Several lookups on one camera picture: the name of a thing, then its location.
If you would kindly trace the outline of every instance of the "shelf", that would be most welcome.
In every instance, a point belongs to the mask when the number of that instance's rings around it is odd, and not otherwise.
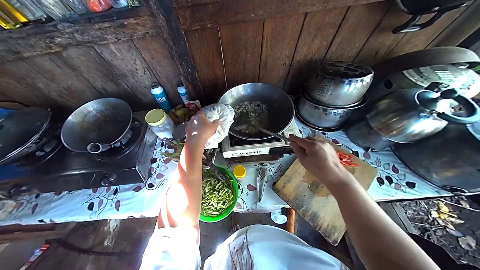
[[[158,34],[144,7],[73,15],[68,21],[32,24],[0,32],[0,62],[84,46]]]

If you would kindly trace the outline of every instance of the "white tablecloth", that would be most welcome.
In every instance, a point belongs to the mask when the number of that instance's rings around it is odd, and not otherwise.
[[[304,137],[317,134],[315,130],[305,127],[300,122],[296,123]],[[367,153],[351,143],[343,132],[324,135],[378,168],[377,178],[368,190],[376,201],[452,195],[417,176],[391,150]],[[176,163],[161,155],[165,151],[172,152],[173,146],[167,139],[159,139],[152,157],[152,176],[143,184],[27,195],[15,200],[0,201],[0,226],[14,223],[39,224],[155,217],[160,212],[169,176],[177,167]],[[233,164],[220,158],[221,155],[218,156],[215,160],[216,165],[233,171]],[[234,210],[271,212],[280,207],[287,207],[287,204],[273,192],[272,185],[280,179],[294,160],[294,155],[286,155],[276,163],[245,165],[247,176],[239,180],[240,196]],[[260,168],[266,171],[267,184],[262,201],[258,202],[257,177]]]

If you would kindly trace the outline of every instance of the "spray can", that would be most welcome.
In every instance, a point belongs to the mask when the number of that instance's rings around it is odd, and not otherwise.
[[[178,91],[178,93],[181,97],[181,100],[183,100],[183,104],[185,104],[185,106],[187,106],[187,102],[191,99],[190,99],[190,96],[188,95],[188,91],[185,88],[185,86],[183,85],[182,81],[179,81],[177,83],[177,91]]]
[[[150,93],[152,93],[162,110],[169,111],[172,109],[172,105],[170,105],[167,93],[159,83],[152,83],[150,86]]]

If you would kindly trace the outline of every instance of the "green plastic bowl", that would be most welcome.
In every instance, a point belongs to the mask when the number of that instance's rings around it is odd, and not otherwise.
[[[220,213],[218,216],[213,216],[213,217],[207,217],[202,214],[200,214],[200,221],[203,222],[217,222],[220,221],[224,218],[226,218],[232,211],[233,208],[235,207],[235,204],[237,203],[237,200],[239,198],[239,185],[237,184],[237,179],[233,176],[231,172],[229,172],[227,169],[218,167],[219,170],[221,170],[224,174],[228,174],[232,180],[232,189],[233,189],[233,197],[235,198],[232,202],[232,204],[223,211],[223,213]]]

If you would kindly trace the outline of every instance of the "wooden table leg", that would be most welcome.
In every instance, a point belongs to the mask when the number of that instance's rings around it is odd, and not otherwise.
[[[295,210],[293,208],[288,208],[287,231],[291,234],[295,234]]]

